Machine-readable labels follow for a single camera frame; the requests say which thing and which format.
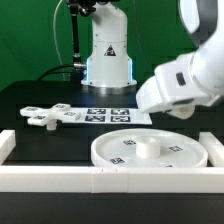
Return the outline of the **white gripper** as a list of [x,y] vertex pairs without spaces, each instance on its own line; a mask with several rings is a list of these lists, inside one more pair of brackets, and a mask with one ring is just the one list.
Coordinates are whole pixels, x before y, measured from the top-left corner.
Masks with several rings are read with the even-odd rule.
[[219,95],[203,87],[191,73],[193,56],[193,53],[180,55],[155,69],[136,94],[142,113],[168,113],[175,108],[198,105],[210,107],[220,100]]

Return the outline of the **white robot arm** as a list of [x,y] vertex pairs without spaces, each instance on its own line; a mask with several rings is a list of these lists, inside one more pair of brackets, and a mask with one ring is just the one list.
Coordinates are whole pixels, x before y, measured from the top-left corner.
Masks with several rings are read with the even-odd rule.
[[[224,96],[224,0],[178,0],[178,8],[197,50],[157,66],[136,101],[143,113],[186,119],[197,105],[212,106]],[[92,24],[93,51],[82,84],[102,93],[135,85],[126,15],[111,3],[98,3]]]

